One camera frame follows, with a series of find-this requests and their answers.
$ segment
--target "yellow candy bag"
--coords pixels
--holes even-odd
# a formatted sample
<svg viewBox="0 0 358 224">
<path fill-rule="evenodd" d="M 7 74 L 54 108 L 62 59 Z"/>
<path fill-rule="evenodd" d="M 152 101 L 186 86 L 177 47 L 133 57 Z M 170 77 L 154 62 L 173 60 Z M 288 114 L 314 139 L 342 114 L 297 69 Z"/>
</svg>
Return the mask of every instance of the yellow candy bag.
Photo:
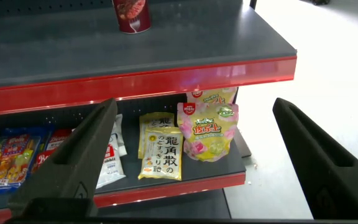
<svg viewBox="0 0 358 224">
<path fill-rule="evenodd" d="M 238 87 L 186 93 L 188 103 L 232 103 Z"/>
<path fill-rule="evenodd" d="M 166 178 L 181 180 L 181 149 L 183 135 L 179 128 L 146 128 L 145 155 L 140 180 Z"/>
<path fill-rule="evenodd" d="M 139 148 L 137 151 L 137 157 L 139 159 L 143 159 L 144 157 L 144 136 L 146 128 L 174 127 L 174 119 L 175 115 L 168 112 L 148 113 L 139 117 L 140 138 Z"/>
<path fill-rule="evenodd" d="M 183 150 L 192 159 L 214 162 L 227 155 L 236 132 L 239 107 L 225 103 L 178 103 Z"/>
</svg>

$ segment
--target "blue snack package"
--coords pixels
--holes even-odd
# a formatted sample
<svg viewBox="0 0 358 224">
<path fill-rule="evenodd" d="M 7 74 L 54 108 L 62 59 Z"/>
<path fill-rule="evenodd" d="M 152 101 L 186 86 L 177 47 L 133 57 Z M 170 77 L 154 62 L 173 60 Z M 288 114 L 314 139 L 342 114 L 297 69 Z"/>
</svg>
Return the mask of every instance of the blue snack package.
<svg viewBox="0 0 358 224">
<path fill-rule="evenodd" d="M 15 190 L 28 178 L 46 133 L 41 127 L 3 130 L 0 136 L 0 193 Z"/>
</svg>

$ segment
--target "white floor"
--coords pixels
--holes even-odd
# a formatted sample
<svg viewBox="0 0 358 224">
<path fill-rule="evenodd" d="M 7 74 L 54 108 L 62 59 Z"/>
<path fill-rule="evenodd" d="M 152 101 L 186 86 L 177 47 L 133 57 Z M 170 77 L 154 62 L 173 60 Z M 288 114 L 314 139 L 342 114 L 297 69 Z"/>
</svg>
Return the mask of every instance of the white floor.
<svg viewBox="0 0 358 224">
<path fill-rule="evenodd" d="M 239 129 L 252 151 L 246 184 L 225 189 L 233 218 L 313 218 L 272 106 L 296 104 L 358 158 L 358 0 L 314 6 L 258 0 L 257 12 L 298 49 L 294 81 L 243 86 Z"/>
</svg>

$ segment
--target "red cylindrical can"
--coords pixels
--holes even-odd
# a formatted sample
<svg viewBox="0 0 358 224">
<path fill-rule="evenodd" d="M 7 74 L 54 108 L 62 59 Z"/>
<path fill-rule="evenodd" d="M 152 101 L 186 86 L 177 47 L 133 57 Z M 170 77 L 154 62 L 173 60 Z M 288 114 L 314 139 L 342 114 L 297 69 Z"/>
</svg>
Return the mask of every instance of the red cylindrical can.
<svg viewBox="0 0 358 224">
<path fill-rule="evenodd" d="M 116 10 L 119 29 L 135 34 L 150 28 L 150 14 L 147 0 L 112 0 Z"/>
</svg>

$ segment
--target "colorful snack bag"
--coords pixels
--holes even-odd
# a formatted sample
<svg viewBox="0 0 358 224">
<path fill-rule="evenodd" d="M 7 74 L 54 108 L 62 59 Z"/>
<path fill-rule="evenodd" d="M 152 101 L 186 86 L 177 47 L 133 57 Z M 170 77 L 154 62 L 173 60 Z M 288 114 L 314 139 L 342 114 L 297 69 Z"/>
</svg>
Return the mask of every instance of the colorful snack bag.
<svg viewBox="0 0 358 224">
<path fill-rule="evenodd" d="M 186 93 L 188 103 L 232 103 L 238 87 Z"/>
<path fill-rule="evenodd" d="M 181 180 L 183 135 L 179 128 L 147 128 L 145 156 L 138 179 L 167 178 Z"/>
<path fill-rule="evenodd" d="M 0 137 L 0 192 L 20 186 L 29 175 L 44 128 L 6 128 Z"/>
<path fill-rule="evenodd" d="M 154 112 L 139 117 L 140 138 L 137 157 L 143 159 L 146 128 L 174 127 L 175 115 L 167 112 Z"/>
<path fill-rule="evenodd" d="M 234 104 L 178 103 L 178 125 L 186 138 L 183 150 L 195 160 L 222 158 L 229 153 L 238 120 Z"/>
<path fill-rule="evenodd" d="M 35 164 L 32 167 L 31 173 L 37 171 L 37 169 L 45 162 L 45 160 L 63 143 L 63 141 L 71 134 L 70 129 L 56 130 L 49 139 L 47 147 L 44 151 L 39 152 Z"/>
<path fill-rule="evenodd" d="M 125 156 L 127 154 L 127 150 L 125 148 L 124 140 L 122 138 L 121 124 L 122 124 L 122 114 L 117 114 L 116 122 L 114 122 L 114 126 L 112 127 L 111 134 L 115 134 L 117 136 L 119 156 Z"/>
<path fill-rule="evenodd" d="M 121 160 L 119 159 L 118 148 L 117 137 L 115 134 L 111 134 L 102 169 L 100 170 L 98 183 L 96 184 L 96 189 L 125 177 L 124 171 L 122 170 Z"/>
</svg>

